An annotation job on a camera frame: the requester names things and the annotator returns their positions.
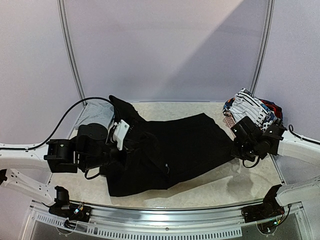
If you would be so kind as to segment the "black shirt with buttons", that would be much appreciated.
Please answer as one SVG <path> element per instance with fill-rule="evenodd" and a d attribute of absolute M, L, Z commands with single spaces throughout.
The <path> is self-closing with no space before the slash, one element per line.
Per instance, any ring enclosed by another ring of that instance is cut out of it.
<path fill-rule="evenodd" d="M 113 95 L 109 100 L 115 119 L 129 124 L 120 158 L 100 168 L 112 197 L 167 190 L 233 159 L 233 141 L 205 113 L 147 121 L 130 103 Z"/>

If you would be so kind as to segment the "grey tank top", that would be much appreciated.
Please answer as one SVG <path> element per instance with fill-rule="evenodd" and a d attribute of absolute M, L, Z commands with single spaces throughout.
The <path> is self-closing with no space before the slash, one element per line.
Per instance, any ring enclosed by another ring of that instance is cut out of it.
<path fill-rule="evenodd" d="M 77 130 L 80 125 L 97 123 L 108 129 L 113 122 L 114 113 L 114 107 L 109 102 L 89 100 L 74 128 Z"/>

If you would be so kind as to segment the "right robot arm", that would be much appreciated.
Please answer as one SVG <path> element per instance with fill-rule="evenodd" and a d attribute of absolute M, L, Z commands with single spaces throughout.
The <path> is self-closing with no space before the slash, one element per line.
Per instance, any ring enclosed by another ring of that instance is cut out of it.
<path fill-rule="evenodd" d="M 314 139 L 297 135 L 293 127 L 271 125 L 265 132 L 253 123 L 238 122 L 231 128 L 235 138 L 231 155 L 243 162 L 253 162 L 255 167 L 268 154 L 300 159 L 309 164 L 320 165 L 320 143 Z M 269 218 L 278 210 L 289 204 L 312 200 L 320 196 L 320 177 L 309 180 L 278 185 L 268 193 L 259 206 L 262 218 Z"/>

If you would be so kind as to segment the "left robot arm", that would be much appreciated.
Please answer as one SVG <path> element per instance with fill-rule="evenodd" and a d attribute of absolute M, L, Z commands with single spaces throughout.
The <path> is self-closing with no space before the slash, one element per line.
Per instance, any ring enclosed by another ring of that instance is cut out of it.
<path fill-rule="evenodd" d="M 0 185 L 55 208 L 63 217 L 70 217 L 75 210 L 65 188 L 41 183 L 20 170 L 87 174 L 91 169 L 107 166 L 120 158 L 129 129 L 124 120 L 115 122 L 111 129 L 90 123 L 80 125 L 77 135 L 71 139 L 50 139 L 32 147 L 2 146 Z"/>

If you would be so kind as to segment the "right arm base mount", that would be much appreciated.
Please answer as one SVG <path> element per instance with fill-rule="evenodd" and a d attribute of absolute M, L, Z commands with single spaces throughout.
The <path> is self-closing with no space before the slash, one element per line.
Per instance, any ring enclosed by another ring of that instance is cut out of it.
<path fill-rule="evenodd" d="M 256 205 L 248 205 L 241 209 L 241 215 L 244 218 L 245 223 L 257 222 L 267 219 L 273 219 L 280 216 L 279 220 L 275 221 L 275 225 L 283 222 L 289 214 L 285 214 L 285 209 L 283 206 L 278 204 L 274 205 L 271 203 L 261 203 Z"/>

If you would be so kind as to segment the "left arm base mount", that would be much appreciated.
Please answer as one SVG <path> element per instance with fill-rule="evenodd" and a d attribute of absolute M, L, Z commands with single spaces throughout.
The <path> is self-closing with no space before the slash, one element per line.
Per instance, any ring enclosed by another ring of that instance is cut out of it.
<path fill-rule="evenodd" d="M 92 208 L 83 202 L 70 203 L 69 205 L 58 206 L 56 203 L 49 207 L 48 212 L 70 221 L 80 221 L 88 223 L 91 218 Z"/>

